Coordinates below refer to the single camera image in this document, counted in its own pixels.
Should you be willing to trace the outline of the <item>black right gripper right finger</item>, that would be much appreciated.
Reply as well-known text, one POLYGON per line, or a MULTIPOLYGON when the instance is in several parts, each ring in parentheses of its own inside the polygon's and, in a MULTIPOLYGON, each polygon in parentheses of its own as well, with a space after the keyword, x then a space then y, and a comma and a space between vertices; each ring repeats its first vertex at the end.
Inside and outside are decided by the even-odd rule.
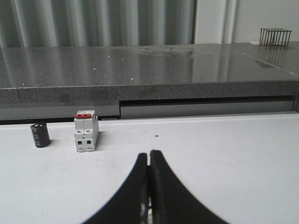
POLYGON ((159 150, 150 152, 149 182, 153 223, 226 223, 193 196, 174 174, 159 150))

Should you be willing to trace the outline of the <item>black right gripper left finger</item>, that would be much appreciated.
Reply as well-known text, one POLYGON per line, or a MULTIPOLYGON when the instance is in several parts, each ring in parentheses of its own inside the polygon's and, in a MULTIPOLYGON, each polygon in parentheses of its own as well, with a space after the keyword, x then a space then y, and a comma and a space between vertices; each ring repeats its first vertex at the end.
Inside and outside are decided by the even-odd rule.
POLYGON ((126 180, 85 224, 146 224, 148 222, 149 190, 147 154, 140 153, 126 180))

